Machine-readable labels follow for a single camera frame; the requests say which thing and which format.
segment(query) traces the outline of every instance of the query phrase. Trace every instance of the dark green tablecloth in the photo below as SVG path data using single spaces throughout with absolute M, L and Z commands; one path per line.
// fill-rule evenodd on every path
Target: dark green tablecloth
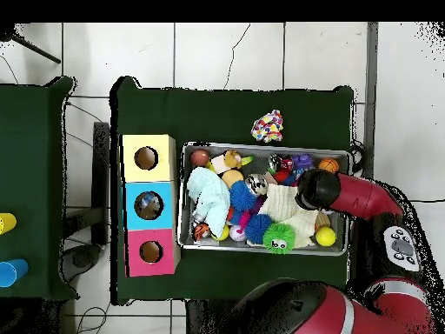
M 47 86 L 0 85 L 0 212 L 17 218 L 0 235 L 0 260 L 24 258 L 30 269 L 0 297 L 70 299 L 58 272 L 63 227 L 63 100 L 73 80 Z
M 273 109 L 281 111 L 284 129 L 281 143 L 269 145 L 347 150 L 353 91 L 247 90 L 196 91 L 138 88 L 131 77 L 121 77 L 110 93 L 111 145 L 117 135 L 169 134 L 177 152 L 188 141 L 257 144 L 250 135 L 256 119 Z M 340 257 L 271 255 L 254 252 L 182 250 L 175 275 L 125 277 L 121 182 L 117 165 L 111 168 L 111 200 L 118 220 L 117 242 L 112 245 L 111 291 L 117 301 L 130 298 L 227 298 L 242 297 L 258 284 L 277 277 L 320 280 L 344 286 L 347 253 Z

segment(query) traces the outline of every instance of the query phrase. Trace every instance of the red ball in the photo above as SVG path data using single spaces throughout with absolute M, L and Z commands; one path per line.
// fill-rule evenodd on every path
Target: red ball
M 190 162 L 195 166 L 205 166 L 209 159 L 209 153 L 203 149 L 195 150 L 190 155 Z
M 275 173 L 274 175 L 274 179 L 279 183 L 283 183 L 284 180 L 288 177 L 289 173 L 285 170 L 279 170 L 277 173 Z

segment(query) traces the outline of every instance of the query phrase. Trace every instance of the yellow ball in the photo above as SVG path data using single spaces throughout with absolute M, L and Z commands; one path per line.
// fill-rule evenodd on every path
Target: yellow ball
M 316 232 L 315 239 L 321 246 L 332 246 L 335 242 L 335 232 L 329 227 L 322 227 Z
M 229 226 L 227 224 L 224 225 L 224 229 L 222 230 L 222 235 L 219 238 L 216 238 L 213 234 L 211 236 L 216 241 L 223 241 L 229 236 Z

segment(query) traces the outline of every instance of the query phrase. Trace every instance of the light blue cloth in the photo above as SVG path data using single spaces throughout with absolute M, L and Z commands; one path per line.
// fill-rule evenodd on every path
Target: light blue cloth
M 213 171 L 197 167 L 190 173 L 187 190 L 191 199 L 197 203 L 196 212 L 204 217 L 211 232 L 220 237 L 230 207 L 226 184 Z

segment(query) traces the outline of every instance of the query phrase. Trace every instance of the white cloth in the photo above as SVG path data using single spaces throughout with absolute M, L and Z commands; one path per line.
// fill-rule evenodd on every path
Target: white cloth
M 314 244 L 310 237 L 315 233 L 317 210 L 302 209 L 296 203 L 297 187 L 269 184 L 268 198 L 262 205 L 259 214 L 268 214 L 280 224 L 288 224 L 296 231 L 295 248 Z

